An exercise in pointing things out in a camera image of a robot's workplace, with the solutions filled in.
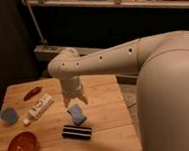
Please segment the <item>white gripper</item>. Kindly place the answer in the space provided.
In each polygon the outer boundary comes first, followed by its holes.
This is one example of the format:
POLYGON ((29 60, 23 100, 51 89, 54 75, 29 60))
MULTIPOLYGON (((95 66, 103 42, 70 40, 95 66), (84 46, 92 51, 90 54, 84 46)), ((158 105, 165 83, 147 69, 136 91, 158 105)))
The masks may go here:
POLYGON ((61 79, 61 91, 64 95, 63 103, 68 109, 70 104, 70 98, 79 98, 83 103, 88 105, 87 97, 83 92, 83 84, 79 77, 71 77, 68 79, 61 79))

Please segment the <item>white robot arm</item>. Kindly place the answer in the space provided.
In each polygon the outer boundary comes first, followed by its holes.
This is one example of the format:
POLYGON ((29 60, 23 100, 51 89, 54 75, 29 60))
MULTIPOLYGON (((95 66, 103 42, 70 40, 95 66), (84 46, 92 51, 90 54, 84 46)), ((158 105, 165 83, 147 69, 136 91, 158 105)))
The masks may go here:
POLYGON ((81 75, 136 74, 142 151, 189 151, 189 31, 150 35, 81 56, 67 47, 50 60, 64 102, 85 100, 81 75))

